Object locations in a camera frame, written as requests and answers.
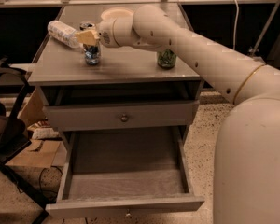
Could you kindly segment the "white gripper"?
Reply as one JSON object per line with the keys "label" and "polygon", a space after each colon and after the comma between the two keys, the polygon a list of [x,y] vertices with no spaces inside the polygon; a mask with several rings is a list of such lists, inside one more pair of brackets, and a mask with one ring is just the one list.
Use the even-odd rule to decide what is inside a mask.
{"label": "white gripper", "polygon": [[100,37],[101,43],[108,48],[132,46],[137,41],[132,17],[103,20],[98,24],[98,33],[95,30],[87,29],[76,32],[75,36],[79,43],[90,46],[95,46]]}

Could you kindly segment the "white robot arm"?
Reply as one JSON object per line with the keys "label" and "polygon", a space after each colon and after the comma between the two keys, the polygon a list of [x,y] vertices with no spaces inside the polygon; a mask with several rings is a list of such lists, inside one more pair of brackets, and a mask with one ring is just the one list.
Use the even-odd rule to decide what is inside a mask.
{"label": "white robot arm", "polygon": [[280,70],[180,27],[145,5],[77,33],[93,45],[169,49],[234,105],[214,158],[214,224],[280,224]]}

